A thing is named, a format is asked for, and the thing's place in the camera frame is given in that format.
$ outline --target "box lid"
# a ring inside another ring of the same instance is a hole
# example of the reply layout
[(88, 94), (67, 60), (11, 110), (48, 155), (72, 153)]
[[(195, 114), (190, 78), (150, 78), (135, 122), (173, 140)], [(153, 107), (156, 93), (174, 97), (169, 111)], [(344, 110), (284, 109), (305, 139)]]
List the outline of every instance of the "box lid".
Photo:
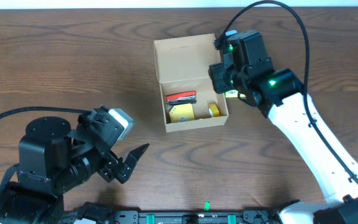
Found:
[(215, 50), (213, 40), (215, 34), (155, 40), (158, 82), (209, 77), (205, 68), (220, 62), (220, 53)]

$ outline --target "yellow object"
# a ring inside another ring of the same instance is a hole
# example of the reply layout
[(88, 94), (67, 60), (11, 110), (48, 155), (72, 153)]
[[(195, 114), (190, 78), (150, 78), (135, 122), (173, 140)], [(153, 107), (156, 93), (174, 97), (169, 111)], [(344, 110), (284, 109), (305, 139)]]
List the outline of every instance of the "yellow object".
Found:
[(191, 103), (173, 106), (169, 110), (169, 116), (171, 117), (171, 123), (195, 120)]
[(224, 93), (224, 97), (226, 98), (233, 98), (233, 97), (237, 97), (238, 96), (238, 91), (237, 90), (230, 90)]
[(214, 117), (220, 116), (220, 112), (219, 112), (219, 109), (217, 108), (216, 104), (211, 103), (208, 107), (209, 107), (210, 117), (214, 118)]

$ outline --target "red object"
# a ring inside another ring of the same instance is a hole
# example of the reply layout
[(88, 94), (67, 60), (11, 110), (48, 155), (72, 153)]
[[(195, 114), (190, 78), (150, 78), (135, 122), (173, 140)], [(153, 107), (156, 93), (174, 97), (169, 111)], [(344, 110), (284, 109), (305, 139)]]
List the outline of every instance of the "red object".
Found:
[(176, 94), (173, 94), (173, 95), (166, 96), (166, 101), (176, 100), (176, 99), (181, 98), (181, 97), (192, 96), (192, 95), (195, 95), (195, 94), (197, 94), (196, 91), (187, 91), (187, 92), (184, 92), (184, 93), (176, 93)]

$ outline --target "wooden table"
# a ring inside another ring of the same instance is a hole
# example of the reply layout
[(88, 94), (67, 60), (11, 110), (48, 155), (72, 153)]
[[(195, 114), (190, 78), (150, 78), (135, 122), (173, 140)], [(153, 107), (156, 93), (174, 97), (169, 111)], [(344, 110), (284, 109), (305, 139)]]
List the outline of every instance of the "wooden table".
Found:
[[(113, 150), (126, 156), (149, 142), (125, 185), (94, 175), (65, 194), (65, 208), (86, 201), (142, 210), (243, 209), (298, 198), (323, 202), (312, 173), (277, 128), (237, 99), (225, 126), (165, 133), (153, 40), (219, 34), (240, 9), (78, 9), (0, 11), (0, 113), (22, 106), (122, 108), (136, 121)], [(314, 104), (358, 161), (358, 8), (297, 8), (311, 41)], [(233, 28), (258, 29), (275, 68), (300, 79), (304, 43), (280, 8), (252, 9)], [(0, 181), (18, 162), (27, 123), (76, 114), (27, 112), (0, 120)]]

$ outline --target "yellow tape roll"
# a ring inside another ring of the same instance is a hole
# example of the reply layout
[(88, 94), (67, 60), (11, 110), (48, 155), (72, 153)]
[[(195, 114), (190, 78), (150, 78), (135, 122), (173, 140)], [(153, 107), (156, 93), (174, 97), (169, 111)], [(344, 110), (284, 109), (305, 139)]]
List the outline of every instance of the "yellow tape roll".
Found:
[(209, 107), (210, 117), (214, 118), (214, 117), (220, 116), (220, 112), (219, 112), (219, 109), (217, 108), (216, 104), (211, 103), (208, 107)]

